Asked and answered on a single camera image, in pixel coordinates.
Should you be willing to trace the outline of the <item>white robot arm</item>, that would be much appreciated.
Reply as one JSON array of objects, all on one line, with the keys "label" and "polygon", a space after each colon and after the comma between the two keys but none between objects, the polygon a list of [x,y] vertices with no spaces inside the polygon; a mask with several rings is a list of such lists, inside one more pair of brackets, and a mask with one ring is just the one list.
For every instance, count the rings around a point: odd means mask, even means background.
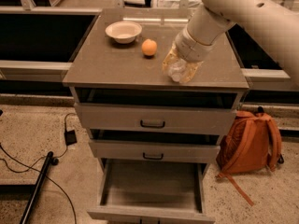
[{"label": "white robot arm", "polygon": [[235,24],[299,84],[299,15],[271,0],[202,0],[163,61],[163,71],[186,83],[217,38]]}]

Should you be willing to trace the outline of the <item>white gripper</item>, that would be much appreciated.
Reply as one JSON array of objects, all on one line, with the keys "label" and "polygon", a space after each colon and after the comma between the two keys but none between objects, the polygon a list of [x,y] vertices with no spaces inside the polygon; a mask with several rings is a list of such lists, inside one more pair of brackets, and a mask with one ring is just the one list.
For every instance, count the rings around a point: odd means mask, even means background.
[{"label": "white gripper", "polygon": [[174,44],[164,58],[162,70],[171,77],[174,74],[174,64],[178,61],[179,56],[187,62],[179,83],[188,83],[193,79],[198,68],[202,65],[202,61],[212,49],[213,45],[204,45],[195,41],[189,35],[188,30],[184,28],[178,33]]}]

